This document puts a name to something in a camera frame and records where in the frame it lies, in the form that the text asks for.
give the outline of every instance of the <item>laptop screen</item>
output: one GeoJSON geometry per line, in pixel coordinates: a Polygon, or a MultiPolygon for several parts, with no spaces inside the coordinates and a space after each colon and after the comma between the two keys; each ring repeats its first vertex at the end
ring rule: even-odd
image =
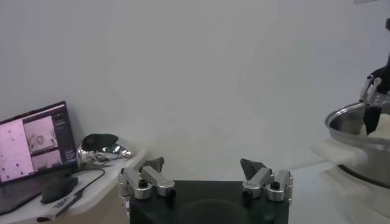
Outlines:
{"type": "Polygon", "coordinates": [[[66,103],[0,122],[0,183],[75,164],[66,103]]]}

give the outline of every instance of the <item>shiny metal object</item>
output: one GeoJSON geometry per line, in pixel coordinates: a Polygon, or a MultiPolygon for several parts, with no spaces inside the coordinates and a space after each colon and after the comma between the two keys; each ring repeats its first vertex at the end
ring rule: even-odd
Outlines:
{"type": "Polygon", "coordinates": [[[275,180],[267,185],[267,198],[270,201],[283,201],[288,199],[290,205],[292,204],[293,196],[293,176],[288,170],[281,170],[276,175],[275,180]]]}
{"type": "Polygon", "coordinates": [[[157,194],[160,196],[166,197],[171,192],[175,191],[175,182],[167,180],[151,166],[142,168],[141,177],[150,181],[156,187],[157,194]]]}
{"type": "Polygon", "coordinates": [[[130,219],[130,196],[132,194],[132,188],[127,183],[122,171],[119,171],[118,173],[118,194],[124,212],[126,213],[127,218],[130,219]]]}
{"type": "Polygon", "coordinates": [[[381,78],[376,78],[372,81],[373,76],[369,75],[360,93],[360,102],[364,103],[367,107],[388,107],[390,104],[390,95],[377,92],[377,88],[380,85],[381,78]]]}
{"type": "MultiPolygon", "coordinates": [[[[382,113],[390,114],[388,97],[381,102],[382,113]]],[[[362,149],[368,157],[363,164],[346,167],[368,179],[390,186],[390,140],[360,136],[366,105],[354,103],[330,113],[325,119],[330,136],[347,145],[362,149]]]]}
{"type": "Polygon", "coordinates": [[[261,188],[267,186],[274,180],[270,169],[261,168],[250,180],[243,182],[243,191],[250,192],[252,198],[258,198],[261,188]]]}
{"type": "Polygon", "coordinates": [[[82,143],[77,147],[77,163],[79,168],[88,168],[93,163],[104,163],[116,159],[128,159],[133,156],[132,152],[114,143],[108,147],[101,148],[99,151],[86,151],[82,148],[82,143]]]}
{"type": "Polygon", "coordinates": [[[142,179],[137,171],[133,168],[123,168],[121,174],[132,188],[135,198],[144,200],[151,197],[152,185],[142,179]]]}

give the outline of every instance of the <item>black screw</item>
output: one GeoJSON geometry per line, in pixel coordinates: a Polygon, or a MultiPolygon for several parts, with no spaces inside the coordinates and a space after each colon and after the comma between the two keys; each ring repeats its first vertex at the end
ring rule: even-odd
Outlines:
{"type": "Polygon", "coordinates": [[[249,206],[252,202],[253,193],[249,190],[243,191],[243,201],[245,206],[249,206]]]}
{"type": "Polygon", "coordinates": [[[279,190],[280,189],[280,183],[277,181],[274,181],[271,183],[271,189],[272,190],[279,190]]]}
{"type": "Polygon", "coordinates": [[[147,188],[147,180],[140,179],[138,182],[138,187],[139,188],[147,188]]]}
{"type": "Polygon", "coordinates": [[[176,190],[175,190],[175,189],[168,189],[168,190],[166,191],[166,198],[167,198],[168,200],[174,198],[175,196],[176,196],[176,190]]]}

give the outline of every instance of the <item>black computer mouse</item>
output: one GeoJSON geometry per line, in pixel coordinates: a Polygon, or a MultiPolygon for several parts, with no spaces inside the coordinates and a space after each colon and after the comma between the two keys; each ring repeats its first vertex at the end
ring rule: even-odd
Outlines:
{"type": "Polygon", "coordinates": [[[77,177],[64,177],[47,184],[42,190],[42,204],[47,204],[67,196],[78,184],[77,177]]]}

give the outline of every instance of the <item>metal bowl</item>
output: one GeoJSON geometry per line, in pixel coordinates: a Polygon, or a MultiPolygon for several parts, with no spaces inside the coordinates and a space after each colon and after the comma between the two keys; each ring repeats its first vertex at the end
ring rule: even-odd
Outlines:
{"type": "MultiPolygon", "coordinates": [[[[346,170],[370,183],[390,188],[390,140],[360,136],[365,106],[354,103],[330,113],[325,119],[330,136],[347,145],[358,147],[367,154],[367,162],[346,170]]],[[[390,108],[382,113],[390,114],[390,108]]]]}

